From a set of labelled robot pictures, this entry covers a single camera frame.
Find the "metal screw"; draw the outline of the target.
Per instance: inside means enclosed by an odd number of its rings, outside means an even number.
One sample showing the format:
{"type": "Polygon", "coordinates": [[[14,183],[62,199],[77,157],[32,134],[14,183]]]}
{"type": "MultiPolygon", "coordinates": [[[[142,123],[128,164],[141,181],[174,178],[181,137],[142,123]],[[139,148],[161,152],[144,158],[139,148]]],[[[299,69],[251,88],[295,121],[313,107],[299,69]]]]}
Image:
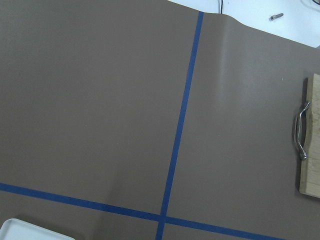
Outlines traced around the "metal screw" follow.
{"type": "Polygon", "coordinates": [[[284,13],[279,13],[279,14],[272,15],[269,19],[271,21],[274,21],[274,20],[279,19],[279,18],[281,18],[283,16],[284,16],[284,13]]]}

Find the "bamboo cutting board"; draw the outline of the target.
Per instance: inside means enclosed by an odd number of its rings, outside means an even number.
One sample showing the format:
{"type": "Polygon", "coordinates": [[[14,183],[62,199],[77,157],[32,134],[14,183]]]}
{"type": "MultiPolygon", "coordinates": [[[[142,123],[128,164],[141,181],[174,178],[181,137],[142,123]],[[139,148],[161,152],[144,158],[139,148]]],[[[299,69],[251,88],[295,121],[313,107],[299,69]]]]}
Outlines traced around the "bamboo cutting board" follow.
{"type": "Polygon", "coordinates": [[[307,80],[306,100],[297,114],[295,142],[301,160],[299,192],[320,197],[320,76],[307,80]]]}

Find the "white rectangular tray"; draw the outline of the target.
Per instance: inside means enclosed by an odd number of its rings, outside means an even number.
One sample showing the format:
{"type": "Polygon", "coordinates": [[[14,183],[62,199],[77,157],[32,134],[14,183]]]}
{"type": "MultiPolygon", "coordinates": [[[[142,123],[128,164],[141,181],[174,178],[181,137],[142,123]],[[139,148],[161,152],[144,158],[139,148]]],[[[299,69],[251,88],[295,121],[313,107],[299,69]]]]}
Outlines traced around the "white rectangular tray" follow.
{"type": "Polygon", "coordinates": [[[11,218],[6,220],[0,228],[1,240],[73,240],[67,235],[31,224],[29,222],[11,218]]]}

